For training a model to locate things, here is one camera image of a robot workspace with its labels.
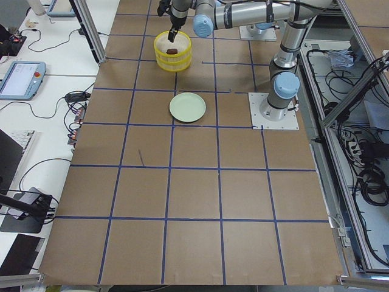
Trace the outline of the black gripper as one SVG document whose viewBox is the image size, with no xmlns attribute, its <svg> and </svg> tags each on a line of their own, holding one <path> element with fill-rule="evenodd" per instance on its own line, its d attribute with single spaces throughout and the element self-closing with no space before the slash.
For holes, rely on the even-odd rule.
<svg viewBox="0 0 389 292">
<path fill-rule="evenodd" d="M 168 40 L 174 41 L 179 29 L 185 24 L 188 15 L 187 0 L 159 1 L 158 16 L 164 13 L 170 16 L 172 28 L 168 31 Z"/>
</svg>

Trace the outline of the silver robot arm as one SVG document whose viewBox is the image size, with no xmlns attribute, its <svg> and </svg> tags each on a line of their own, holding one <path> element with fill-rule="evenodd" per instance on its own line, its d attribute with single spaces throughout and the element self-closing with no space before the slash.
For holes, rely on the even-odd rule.
<svg viewBox="0 0 389 292">
<path fill-rule="evenodd" d="M 216 30 L 235 27 L 255 33 L 276 21 L 284 22 L 278 51 L 269 63 L 269 93 L 259 106 L 266 120 L 279 122 L 285 118 L 300 88 L 295 70 L 303 40 L 315 17 L 331 4 L 331 1 L 160 1 L 157 14 L 170 17 L 170 42 L 174 42 L 186 23 L 190 9 L 194 10 L 193 31 L 201 38 Z"/>
</svg>

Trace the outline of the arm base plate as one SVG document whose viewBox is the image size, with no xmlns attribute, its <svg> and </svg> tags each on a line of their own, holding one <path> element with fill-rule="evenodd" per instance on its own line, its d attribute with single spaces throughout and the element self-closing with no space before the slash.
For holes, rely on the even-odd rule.
<svg viewBox="0 0 389 292">
<path fill-rule="evenodd" d="M 275 109 L 268 104 L 268 93 L 249 92 L 252 128 L 257 130 L 299 130 L 293 101 L 285 109 Z"/>
<path fill-rule="evenodd" d="M 239 33 L 242 40 L 265 42 L 273 42 L 277 40 L 274 25 L 272 23 L 240 26 Z"/>
</svg>

